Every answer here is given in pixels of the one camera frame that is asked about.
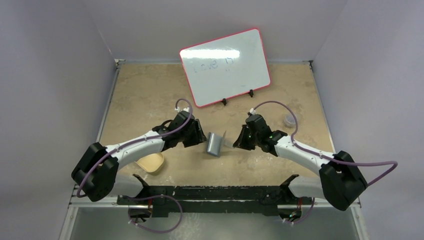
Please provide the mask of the grey leather card holder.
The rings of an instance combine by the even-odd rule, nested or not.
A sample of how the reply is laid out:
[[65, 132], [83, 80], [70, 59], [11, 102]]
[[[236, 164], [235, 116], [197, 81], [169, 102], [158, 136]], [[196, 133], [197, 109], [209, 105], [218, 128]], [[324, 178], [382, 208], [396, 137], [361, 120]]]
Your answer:
[[220, 157], [224, 147], [233, 148], [233, 144], [226, 138], [226, 131], [222, 135], [213, 132], [208, 133], [206, 153], [214, 157]]

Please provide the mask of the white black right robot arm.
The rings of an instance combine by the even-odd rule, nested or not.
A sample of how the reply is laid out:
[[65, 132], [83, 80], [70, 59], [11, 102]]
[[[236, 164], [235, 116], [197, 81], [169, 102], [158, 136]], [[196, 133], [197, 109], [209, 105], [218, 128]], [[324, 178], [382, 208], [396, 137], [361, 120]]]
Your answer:
[[272, 131], [260, 114], [250, 115], [234, 148], [255, 150], [291, 160], [316, 174], [296, 176], [281, 189], [280, 196], [288, 204], [301, 197], [325, 199], [334, 208], [345, 211], [368, 187], [368, 183], [350, 154], [318, 150], [291, 138], [281, 130]]

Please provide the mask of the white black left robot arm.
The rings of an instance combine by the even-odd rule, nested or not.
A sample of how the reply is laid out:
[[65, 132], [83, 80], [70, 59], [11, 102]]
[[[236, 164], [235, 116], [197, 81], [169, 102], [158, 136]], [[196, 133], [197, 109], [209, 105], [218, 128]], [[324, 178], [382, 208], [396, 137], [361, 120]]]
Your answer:
[[91, 144], [73, 169], [71, 178], [78, 185], [76, 196], [97, 202], [114, 188], [118, 171], [151, 154], [161, 153], [182, 143], [185, 148], [207, 141], [201, 123], [187, 111], [153, 127], [131, 140], [103, 146]]

